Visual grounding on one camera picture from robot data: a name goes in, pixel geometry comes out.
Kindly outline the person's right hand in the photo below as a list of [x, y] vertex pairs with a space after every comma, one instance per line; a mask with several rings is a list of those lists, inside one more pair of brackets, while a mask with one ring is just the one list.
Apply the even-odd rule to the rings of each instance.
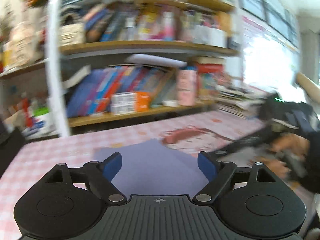
[[269, 151], [277, 157], [256, 157], [255, 162], [263, 163], [280, 179], [285, 179], [291, 172], [291, 169], [281, 158], [284, 158], [285, 154], [288, 154], [297, 161], [303, 162], [306, 160], [309, 148], [310, 141], [308, 139], [296, 134], [287, 133], [272, 141], [270, 144]]

